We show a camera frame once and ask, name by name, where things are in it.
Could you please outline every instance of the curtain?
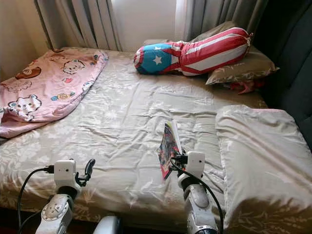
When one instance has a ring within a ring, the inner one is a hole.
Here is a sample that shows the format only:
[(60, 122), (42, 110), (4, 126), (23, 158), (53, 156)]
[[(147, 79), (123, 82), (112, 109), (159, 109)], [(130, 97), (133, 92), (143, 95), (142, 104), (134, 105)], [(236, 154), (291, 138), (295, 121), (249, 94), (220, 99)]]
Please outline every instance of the curtain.
[(110, 0), (37, 0), (37, 9), (52, 49), (122, 50)]
[(255, 32), (267, 3), (268, 0), (177, 0), (176, 40), (189, 41), (230, 20)]

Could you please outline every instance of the book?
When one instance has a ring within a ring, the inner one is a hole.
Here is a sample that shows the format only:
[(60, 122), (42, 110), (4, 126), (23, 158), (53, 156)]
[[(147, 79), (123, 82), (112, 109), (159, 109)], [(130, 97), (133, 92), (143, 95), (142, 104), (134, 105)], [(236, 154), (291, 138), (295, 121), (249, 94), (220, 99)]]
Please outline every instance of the book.
[(171, 173), (170, 158), (182, 153), (181, 142), (177, 132), (177, 124), (173, 120), (165, 123), (164, 134), (158, 151), (158, 158), (163, 179)]

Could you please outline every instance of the mattress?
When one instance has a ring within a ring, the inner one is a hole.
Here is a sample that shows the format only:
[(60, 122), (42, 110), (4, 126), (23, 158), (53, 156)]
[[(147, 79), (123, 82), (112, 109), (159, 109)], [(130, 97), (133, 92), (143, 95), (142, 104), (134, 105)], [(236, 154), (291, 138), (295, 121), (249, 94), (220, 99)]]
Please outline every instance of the mattress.
[[(157, 158), (165, 122), (177, 121), (186, 151), (205, 153), (203, 180), (223, 206), (216, 112), (232, 104), (266, 105), (257, 93), (238, 95), (206, 86), (206, 78), (140, 75), (133, 53), (106, 53), (107, 66), (70, 115), (0, 146), (0, 206), (15, 209), (21, 185), (34, 168), (73, 158), (82, 173), (94, 158), (92, 178), (75, 201), (74, 218), (96, 222), (116, 214), (125, 225), (184, 231), (183, 191), (174, 172), (162, 180)], [(53, 175), (34, 174), (22, 209), (38, 211), (54, 189)]]

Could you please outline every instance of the wire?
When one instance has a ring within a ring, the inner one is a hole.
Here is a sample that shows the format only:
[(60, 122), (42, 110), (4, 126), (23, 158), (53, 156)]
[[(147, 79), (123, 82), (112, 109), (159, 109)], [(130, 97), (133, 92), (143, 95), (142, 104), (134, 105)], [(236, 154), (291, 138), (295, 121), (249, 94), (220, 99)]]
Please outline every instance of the wire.
[(21, 229), (21, 218), (20, 218), (20, 200), (21, 200), (21, 196), (23, 195), (23, 191), (25, 189), (25, 186), (28, 182), (28, 180), (30, 179), (30, 177), (36, 173), (36, 172), (41, 172), (41, 171), (47, 171), (47, 168), (40, 168), (40, 169), (36, 169), (36, 170), (33, 170), (29, 175), (28, 177), (26, 178), (26, 180), (24, 181), (23, 183), (23, 186), (21, 187), (20, 189), (20, 192), (19, 192), (19, 197), (18, 197), (18, 204), (17, 204), (17, 208), (18, 208), (18, 220), (19, 220), (19, 229)]
[(21, 234), (21, 231), (23, 230), (23, 227), (24, 225), (27, 223), (27, 221), (33, 217), (35, 217), (36, 215), (40, 214), (41, 211), (37, 212), (37, 213), (34, 213), (32, 214), (31, 216), (29, 216), (28, 218), (25, 219), (25, 221), (21, 224), (21, 226), (19, 227), (19, 230), (18, 230), (18, 234)]
[(215, 203), (216, 203), (216, 206), (218, 207), (218, 211), (219, 211), (219, 215), (220, 215), (220, 234), (223, 234), (223, 213), (222, 213), (222, 209), (221, 209), (221, 206), (218, 202), (218, 199), (216, 198), (215, 194), (213, 193), (213, 191), (211, 190), (211, 188), (204, 182), (202, 181), (200, 178), (197, 178), (195, 175), (187, 172), (187, 171), (184, 171), (182, 170), (181, 168), (179, 168), (173, 161), (172, 159), (174, 158), (171, 158), (170, 159), (170, 162), (171, 164), (173, 165), (174, 168), (176, 168), (179, 172), (181, 173), (184, 173), (186, 175), (188, 175), (189, 177), (192, 177), (193, 179), (197, 180), (199, 183), (201, 183), (208, 191), (209, 193), (211, 194), (211, 196), (213, 197)]

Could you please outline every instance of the pink blanket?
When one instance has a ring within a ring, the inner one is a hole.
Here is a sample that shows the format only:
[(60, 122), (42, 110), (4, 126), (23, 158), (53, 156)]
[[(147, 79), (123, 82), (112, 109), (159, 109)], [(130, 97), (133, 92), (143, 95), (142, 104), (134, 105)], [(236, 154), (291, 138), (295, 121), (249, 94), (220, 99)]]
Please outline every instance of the pink blanket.
[(0, 137), (11, 138), (71, 113), (108, 57), (101, 50), (48, 51), (0, 83)]

